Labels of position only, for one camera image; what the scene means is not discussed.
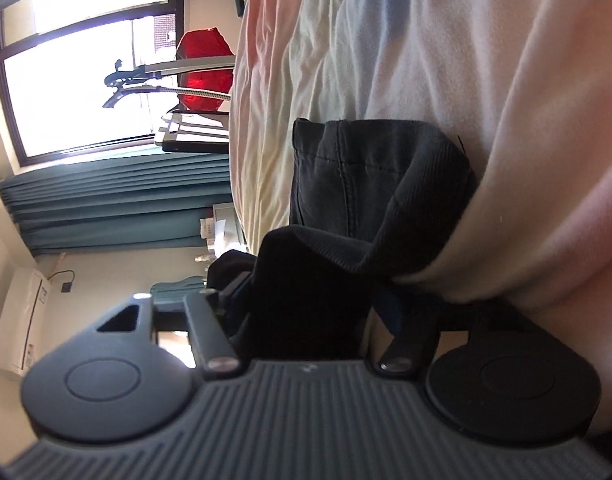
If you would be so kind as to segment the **white desk with items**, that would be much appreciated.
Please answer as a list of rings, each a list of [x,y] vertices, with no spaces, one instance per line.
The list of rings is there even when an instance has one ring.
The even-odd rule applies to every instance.
[[[248,252],[248,242],[233,203],[215,204],[213,215],[201,220],[200,234],[206,241],[207,253],[196,256],[197,263],[211,263],[230,250]]]

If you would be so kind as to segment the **teal curtain left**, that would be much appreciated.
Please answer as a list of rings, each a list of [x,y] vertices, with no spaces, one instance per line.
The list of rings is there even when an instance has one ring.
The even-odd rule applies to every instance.
[[[200,223],[231,200],[225,154],[147,154],[37,169],[0,181],[35,256],[202,247]]]

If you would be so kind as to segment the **white air conditioner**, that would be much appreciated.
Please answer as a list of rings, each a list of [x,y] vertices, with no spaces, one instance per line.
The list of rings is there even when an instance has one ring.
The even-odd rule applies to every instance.
[[[23,377],[40,358],[41,327],[51,292],[37,269],[13,275],[0,315],[0,372]]]

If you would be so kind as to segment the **silver tripod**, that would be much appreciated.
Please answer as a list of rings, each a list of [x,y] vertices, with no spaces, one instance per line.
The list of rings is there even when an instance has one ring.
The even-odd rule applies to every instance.
[[[210,89],[189,87],[166,87],[151,84],[151,81],[191,73],[217,72],[232,70],[236,64],[234,55],[208,56],[207,58],[180,58],[180,60],[155,64],[139,65],[133,70],[123,70],[122,61],[114,63],[114,70],[104,78],[104,84],[114,90],[103,104],[104,108],[113,108],[121,99],[137,93],[175,93],[176,96],[198,96],[199,98],[229,101],[230,94]]]

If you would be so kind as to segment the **black framed window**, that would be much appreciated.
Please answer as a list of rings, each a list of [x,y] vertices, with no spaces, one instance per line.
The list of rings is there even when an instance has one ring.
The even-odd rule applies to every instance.
[[[32,166],[148,142],[171,94],[111,108],[114,68],[171,61],[184,0],[21,0],[0,11],[3,141]]]

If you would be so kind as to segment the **pastel tie-dye bed sheet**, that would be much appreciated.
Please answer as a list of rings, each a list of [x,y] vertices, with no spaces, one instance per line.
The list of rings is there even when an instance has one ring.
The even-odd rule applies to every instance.
[[[412,280],[502,295],[598,370],[612,429],[612,0],[248,0],[230,119],[248,244],[289,221],[298,118],[428,122],[478,187]]]

